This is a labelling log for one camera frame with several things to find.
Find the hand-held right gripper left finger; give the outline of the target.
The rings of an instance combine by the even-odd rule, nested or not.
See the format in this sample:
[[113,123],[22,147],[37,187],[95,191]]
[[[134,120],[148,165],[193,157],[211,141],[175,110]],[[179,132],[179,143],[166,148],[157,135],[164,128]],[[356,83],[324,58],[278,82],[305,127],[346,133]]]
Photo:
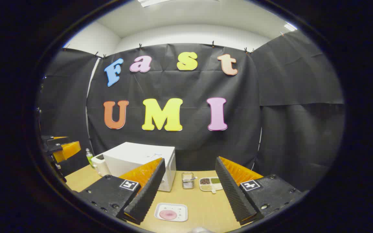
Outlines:
[[157,158],[118,177],[107,174],[75,194],[108,215],[139,225],[154,201],[165,171],[164,158]]

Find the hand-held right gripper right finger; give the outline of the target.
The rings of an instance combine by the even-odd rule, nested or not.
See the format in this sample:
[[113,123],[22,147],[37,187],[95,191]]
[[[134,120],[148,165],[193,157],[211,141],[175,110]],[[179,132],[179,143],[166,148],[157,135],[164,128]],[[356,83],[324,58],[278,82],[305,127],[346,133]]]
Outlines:
[[274,215],[303,196],[276,174],[262,176],[221,156],[215,169],[240,225]]

